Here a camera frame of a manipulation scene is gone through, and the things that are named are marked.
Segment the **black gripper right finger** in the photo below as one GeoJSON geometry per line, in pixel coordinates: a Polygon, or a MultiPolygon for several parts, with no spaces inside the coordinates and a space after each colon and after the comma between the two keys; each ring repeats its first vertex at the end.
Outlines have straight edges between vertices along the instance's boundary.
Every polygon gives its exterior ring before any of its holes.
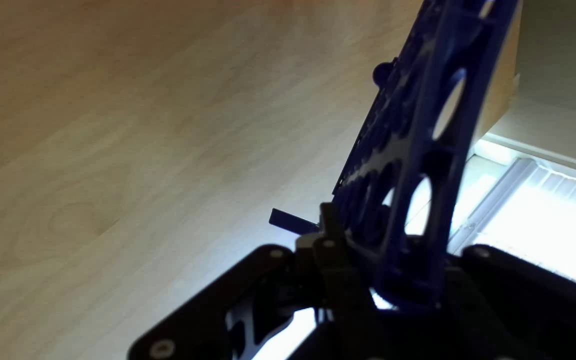
{"type": "Polygon", "coordinates": [[[494,246],[437,268],[437,360],[576,360],[576,282],[494,246]]]}

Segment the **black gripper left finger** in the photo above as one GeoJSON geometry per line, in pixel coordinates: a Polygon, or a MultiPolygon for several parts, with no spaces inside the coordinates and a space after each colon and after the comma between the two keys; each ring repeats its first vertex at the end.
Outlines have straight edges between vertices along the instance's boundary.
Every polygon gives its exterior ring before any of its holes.
{"type": "Polygon", "coordinates": [[[128,349],[128,360],[253,360],[315,313],[315,330],[290,360],[382,360],[370,291],[349,259],[333,204],[290,251],[264,245],[221,274],[128,349]]]}

